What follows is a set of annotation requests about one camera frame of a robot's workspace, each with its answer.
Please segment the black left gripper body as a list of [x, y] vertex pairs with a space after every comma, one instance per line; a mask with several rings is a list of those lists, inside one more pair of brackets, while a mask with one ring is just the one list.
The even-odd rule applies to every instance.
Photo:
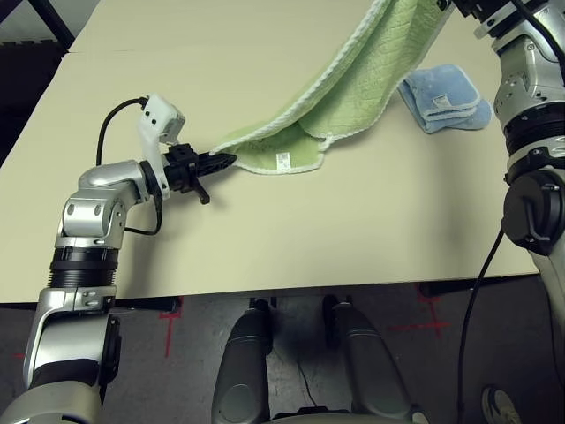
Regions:
[[201, 204], [208, 204], [210, 196], [200, 183], [200, 177], [205, 175], [210, 164], [210, 155], [198, 154], [190, 144], [185, 143], [169, 147], [165, 159], [168, 161], [165, 176], [169, 189], [182, 194], [195, 192]]

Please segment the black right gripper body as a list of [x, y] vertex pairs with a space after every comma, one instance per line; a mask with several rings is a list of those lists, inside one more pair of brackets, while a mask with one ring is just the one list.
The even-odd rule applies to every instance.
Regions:
[[485, 6], [481, 0], [437, 0], [437, 6], [445, 11], [450, 5], [454, 5], [464, 16], [471, 15], [474, 19], [486, 17]]

